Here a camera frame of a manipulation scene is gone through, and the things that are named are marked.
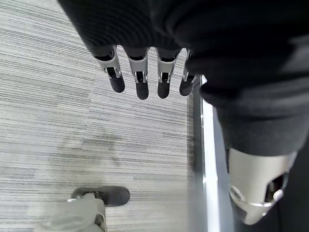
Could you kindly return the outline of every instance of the silver joint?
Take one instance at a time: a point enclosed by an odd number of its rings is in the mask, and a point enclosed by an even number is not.
[[[183,81],[184,82],[187,82],[188,80],[188,75],[189,75],[189,72],[187,71],[186,73],[183,74]],[[191,83],[193,83],[195,81],[195,79],[197,78],[197,75],[194,75],[194,78],[192,79]]]
[[[121,77],[121,70],[120,70],[120,64],[119,64],[119,59],[116,51],[116,46],[113,47],[113,58],[108,60],[108,61],[103,61],[97,59],[99,65],[103,69],[103,71],[108,75],[108,77],[111,79],[112,77],[109,75],[107,68],[114,68],[114,71],[116,73],[116,77],[120,78]]]
[[[148,51],[146,56],[141,60],[133,60],[128,57],[129,63],[131,66],[132,75],[134,77],[135,83],[139,83],[137,79],[137,72],[142,72],[143,74],[143,83],[147,82],[147,75],[148,75]]]
[[[158,76],[159,76],[159,82],[160,83],[162,83],[162,75],[163,75],[163,73],[168,73],[169,74],[167,83],[170,83],[171,77],[172,77],[172,75],[174,73],[174,68],[175,68],[175,65],[176,65],[177,57],[173,61],[165,62],[165,61],[160,60],[160,56],[159,56],[159,53],[157,51]]]

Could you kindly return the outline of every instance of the black fingertip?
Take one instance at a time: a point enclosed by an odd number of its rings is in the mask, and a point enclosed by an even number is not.
[[[179,86],[179,92],[182,96],[188,96],[191,91],[192,91],[192,86],[193,86],[193,83],[192,81],[184,81],[182,79],[182,82],[180,83],[180,86]]]
[[[122,75],[117,78],[117,77],[113,77],[112,79],[110,79],[111,82],[111,86],[113,88],[113,90],[115,90],[115,92],[117,93],[121,93],[125,90],[125,82],[124,79],[122,77]]]
[[[169,83],[158,83],[158,96],[162,99],[167,98],[169,95]]]
[[[149,95],[148,82],[136,83],[136,94],[141,100],[147,99]]]

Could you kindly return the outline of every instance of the robotic hand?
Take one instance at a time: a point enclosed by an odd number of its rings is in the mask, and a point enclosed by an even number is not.
[[[148,97],[148,48],[157,48],[161,98],[180,48],[190,49],[180,93],[190,93],[196,74],[207,75],[201,95],[218,112],[235,212],[251,225],[283,196],[309,130],[308,3],[58,1],[116,92],[125,88],[118,44],[140,99]]]

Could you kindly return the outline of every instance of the black sleeve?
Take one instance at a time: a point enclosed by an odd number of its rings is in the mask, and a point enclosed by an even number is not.
[[[262,156],[298,151],[309,130],[309,2],[153,0],[158,30],[193,53],[225,145]]]
[[[59,0],[88,49],[188,47],[225,145],[256,155],[298,151],[309,130],[307,0]]]

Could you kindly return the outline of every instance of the striped carpet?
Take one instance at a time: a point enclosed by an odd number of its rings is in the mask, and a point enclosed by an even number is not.
[[[192,98],[180,96],[182,51],[167,99],[139,100],[118,48],[115,93],[54,0],[0,1],[0,231],[29,232],[77,187],[122,185],[109,232],[186,232]]]

